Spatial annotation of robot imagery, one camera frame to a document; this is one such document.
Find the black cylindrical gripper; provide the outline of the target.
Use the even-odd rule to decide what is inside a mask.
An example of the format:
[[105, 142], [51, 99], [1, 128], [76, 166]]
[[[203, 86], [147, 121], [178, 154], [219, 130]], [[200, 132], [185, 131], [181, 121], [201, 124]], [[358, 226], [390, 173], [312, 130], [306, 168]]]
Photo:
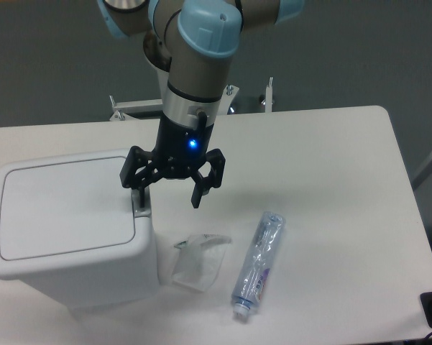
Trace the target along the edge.
[[[191, 203], [198, 208], [203, 196], [212, 188], [220, 188], [226, 158], [220, 149], [207, 152], [213, 125], [198, 131], [160, 117], [155, 148], [149, 152], [132, 146], [119, 173], [123, 188], [139, 191], [139, 207], [145, 207], [145, 188], [161, 178], [186, 179], [195, 182]], [[210, 165], [203, 177], [199, 168]]]

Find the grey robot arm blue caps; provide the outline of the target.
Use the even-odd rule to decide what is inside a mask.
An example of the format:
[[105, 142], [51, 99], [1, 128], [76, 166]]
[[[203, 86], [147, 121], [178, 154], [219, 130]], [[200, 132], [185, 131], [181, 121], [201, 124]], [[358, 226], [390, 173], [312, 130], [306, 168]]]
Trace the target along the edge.
[[121, 184], [137, 191], [144, 206], [150, 184], [191, 178], [191, 203], [197, 208], [222, 183], [225, 157], [208, 143], [242, 32], [292, 19], [304, 3], [100, 1], [98, 7], [113, 36], [152, 36], [167, 74], [155, 147], [130, 149]]

